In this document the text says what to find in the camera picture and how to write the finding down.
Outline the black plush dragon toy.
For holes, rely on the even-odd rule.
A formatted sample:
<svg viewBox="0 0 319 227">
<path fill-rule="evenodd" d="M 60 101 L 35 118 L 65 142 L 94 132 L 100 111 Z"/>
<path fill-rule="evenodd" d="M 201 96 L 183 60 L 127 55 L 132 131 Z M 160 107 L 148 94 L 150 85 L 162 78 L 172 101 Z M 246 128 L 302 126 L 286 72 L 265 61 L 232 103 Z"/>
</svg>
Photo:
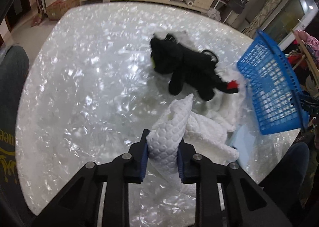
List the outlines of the black plush dragon toy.
<svg viewBox="0 0 319 227">
<path fill-rule="evenodd" d="M 153 36 L 150 47 L 154 70 L 171 76 L 168 86 L 171 95 L 180 94 L 185 84 L 197 90 L 205 102 L 213 99 L 215 89 L 227 94 L 238 93 L 237 81 L 223 81 L 215 72 L 219 59 L 212 51 L 194 51 L 170 33 L 164 39 Z"/>
</svg>

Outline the wooden clothes rack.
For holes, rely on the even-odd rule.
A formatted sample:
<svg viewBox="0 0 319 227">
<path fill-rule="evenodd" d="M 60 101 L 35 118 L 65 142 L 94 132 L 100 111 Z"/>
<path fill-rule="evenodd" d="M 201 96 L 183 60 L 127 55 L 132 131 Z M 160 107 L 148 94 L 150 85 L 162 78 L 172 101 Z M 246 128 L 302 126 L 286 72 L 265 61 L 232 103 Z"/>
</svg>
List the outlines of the wooden clothes rack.
<svg viewBox="0 0 319 227">
<path fill-rule="evenodd" d="M 308 51 L 307 47 L 305 46 L 304 41 L 299 37 L 296 31 L 291 30 L 292 34 L 295 37 L 295 40 L 297 41 L 299 50 L 302 54 L 299 61 L 292 67 L 293 70 L 295 70 L 303 61 L 307 63 L 307 66 L 314 78 L 314 81 L 316 83 L 316 87 L 318 88 L 318 67 L 314 61 L 313 56 Z"/>
</svg>

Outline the person in grey shirt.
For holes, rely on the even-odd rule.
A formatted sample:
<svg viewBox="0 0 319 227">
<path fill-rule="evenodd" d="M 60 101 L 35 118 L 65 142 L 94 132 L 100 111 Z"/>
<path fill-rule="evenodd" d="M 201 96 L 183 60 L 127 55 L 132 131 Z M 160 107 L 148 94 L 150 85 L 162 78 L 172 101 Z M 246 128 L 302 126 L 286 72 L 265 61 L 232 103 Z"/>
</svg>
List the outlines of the person in grey shirt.
<svg viewBox="0 0 319 227">
<path fill-rule="evenodd" d="M 9 47 L 1 60 L 1 226 L 23 226 L 29 217 L 15 157 L 17 112 L 28 71 L 24 49 Z"/>
</svg>

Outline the white fluffy towel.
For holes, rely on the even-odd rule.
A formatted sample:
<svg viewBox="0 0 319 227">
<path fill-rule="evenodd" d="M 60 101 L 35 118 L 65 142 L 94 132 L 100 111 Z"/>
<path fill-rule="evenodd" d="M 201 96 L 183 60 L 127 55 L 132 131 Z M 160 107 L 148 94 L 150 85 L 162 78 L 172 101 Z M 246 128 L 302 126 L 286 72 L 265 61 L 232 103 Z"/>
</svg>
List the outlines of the white fluffy towel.
<svg viewBox="0 0 319 227">
<path fill-rule="evenodd" d="M 228 146 L 226 141 L 236 131 L 242 118 L 246 97 L 245 80 L 237 70 L 231 68 L 219 68 L 217 74 L 224 81 L 237 81 L 239 92 L 227 94 L 215 90 L 211 101 L 202 103 L 191 112 L 184 141 L 212 162 L 226 165 L 239 158 L 239 152 Z"/>
</svg>

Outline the white quilted cloth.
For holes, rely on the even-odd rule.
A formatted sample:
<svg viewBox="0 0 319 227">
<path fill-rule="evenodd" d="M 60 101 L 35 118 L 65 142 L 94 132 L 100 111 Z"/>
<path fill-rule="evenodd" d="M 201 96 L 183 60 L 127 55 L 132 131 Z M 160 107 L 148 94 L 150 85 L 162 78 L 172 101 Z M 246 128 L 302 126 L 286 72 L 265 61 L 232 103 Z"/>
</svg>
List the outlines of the white quilted cloth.
<svg viewBox="0 0 319 227">
<path fill-rule="evenodd" d="M 173 100 L 147 135 L 151 165 L 178 191 L 183 189 L 178 175 L 178 146 L 185 134 L 193 97 L 189 94 L 183 99 Z"/>
</svg>

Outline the light blue grey cloth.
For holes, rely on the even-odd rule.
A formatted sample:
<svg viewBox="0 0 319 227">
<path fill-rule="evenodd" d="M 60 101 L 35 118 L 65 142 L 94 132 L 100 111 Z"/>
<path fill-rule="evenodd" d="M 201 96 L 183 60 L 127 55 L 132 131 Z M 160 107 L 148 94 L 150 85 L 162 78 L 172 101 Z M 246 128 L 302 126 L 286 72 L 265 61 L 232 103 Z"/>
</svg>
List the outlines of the light blue grey cloth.
<svg viewBox="0 0 319 227">
<path fill-rule="evenodd" d="M 240 126 L 230 138 L 230 146 L 239 152 L 237 162 L 242 168 L 246 168 L 250 161 L 255 141 L 256 136 L 246 125 Z"/>
</svg>

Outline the blue plastic basket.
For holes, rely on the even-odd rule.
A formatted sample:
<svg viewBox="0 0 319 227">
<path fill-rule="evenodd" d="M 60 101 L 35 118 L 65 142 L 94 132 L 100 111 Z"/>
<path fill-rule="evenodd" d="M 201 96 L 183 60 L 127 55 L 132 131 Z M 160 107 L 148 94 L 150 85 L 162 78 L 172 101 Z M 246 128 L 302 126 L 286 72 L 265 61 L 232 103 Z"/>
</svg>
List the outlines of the blue plastic basket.
<svg viewBox="0 0 319 227">
<path fill-rule="evenodd" d="M 237 69 L 249 81 L 252 104 L 261 134 L 305 130 L 309 115 L 301 107 L 299 81 L 276 42 L 258 30 L 237 62 Z"/>
</svg>

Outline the white paper roll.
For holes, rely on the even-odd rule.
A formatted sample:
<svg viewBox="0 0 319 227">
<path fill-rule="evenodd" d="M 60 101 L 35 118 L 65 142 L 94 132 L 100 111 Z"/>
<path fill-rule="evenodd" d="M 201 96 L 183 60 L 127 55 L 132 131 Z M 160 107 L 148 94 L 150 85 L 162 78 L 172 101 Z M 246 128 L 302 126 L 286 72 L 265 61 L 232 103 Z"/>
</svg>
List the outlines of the white paper roll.
<svg viewBox="0 0 319 227">
<path fill-rule="evenodd" d="M 183 0 L 187 6 L 193 6 L 194 2 L 192 0 Z"/>
</svg>

